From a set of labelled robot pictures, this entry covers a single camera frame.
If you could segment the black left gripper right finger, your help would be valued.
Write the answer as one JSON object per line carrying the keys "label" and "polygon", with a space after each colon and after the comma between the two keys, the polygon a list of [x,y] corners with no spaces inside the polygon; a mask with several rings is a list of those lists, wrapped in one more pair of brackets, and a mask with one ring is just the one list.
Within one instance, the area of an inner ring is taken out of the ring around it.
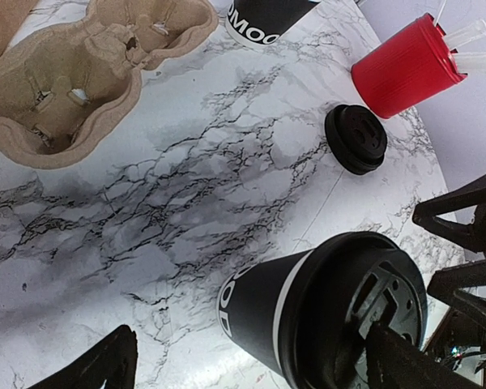
{"label": "black left gripper right finger", "polygon": [[381,323],[366,338],[367,376],[371,388],[464,389],[479,385],[424,355],[418,348]]}

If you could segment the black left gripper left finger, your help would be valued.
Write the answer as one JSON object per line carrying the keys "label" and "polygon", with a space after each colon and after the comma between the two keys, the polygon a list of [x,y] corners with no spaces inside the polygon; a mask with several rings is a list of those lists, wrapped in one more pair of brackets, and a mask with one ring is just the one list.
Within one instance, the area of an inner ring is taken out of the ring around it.
{"label": "black left gripper left finger", "polygon": [[137,336],[123,324],[65,368],[31,388],[130,388],[137,368]]}

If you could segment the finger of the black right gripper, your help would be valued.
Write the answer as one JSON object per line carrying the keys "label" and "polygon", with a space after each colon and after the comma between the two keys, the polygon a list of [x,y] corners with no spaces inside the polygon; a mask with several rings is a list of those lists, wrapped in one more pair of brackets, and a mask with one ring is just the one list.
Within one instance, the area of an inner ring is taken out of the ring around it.
{"label": "finger of the black right gripper", "polygon": [[412,221],[466,250],[486,254],[486,174],[457,190],[418,203]]}
{"label": "finger of the black right gripper", "polygon": [[471,292],[486,286],[486,259],[437,271],[431,278],[427,294],[450,308],[465,314],[486,330],[486,297]]}

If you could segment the black takeout coffee cup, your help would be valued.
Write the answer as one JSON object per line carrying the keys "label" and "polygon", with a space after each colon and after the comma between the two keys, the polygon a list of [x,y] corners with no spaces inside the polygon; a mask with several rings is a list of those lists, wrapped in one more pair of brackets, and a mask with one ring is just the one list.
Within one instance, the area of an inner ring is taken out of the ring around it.
{"label": "black takeout coffee cup", "polygon": [[366,388],[366,338],[382,323],[421,346],[428,320],[412,258],[374,232],[245,267],[220,288],[224,333],[292,388]]}

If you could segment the black coffee cup lid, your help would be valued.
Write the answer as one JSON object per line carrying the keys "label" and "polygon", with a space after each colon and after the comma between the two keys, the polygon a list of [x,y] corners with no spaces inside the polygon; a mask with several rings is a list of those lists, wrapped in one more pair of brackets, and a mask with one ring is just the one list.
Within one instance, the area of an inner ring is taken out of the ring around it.
{"label": "black coffee cup lid", "polygon": [[378,169],[387,149],[384,126],[362,105],[337,105],[325,117],[330,150],[350,173],[365,175]]}

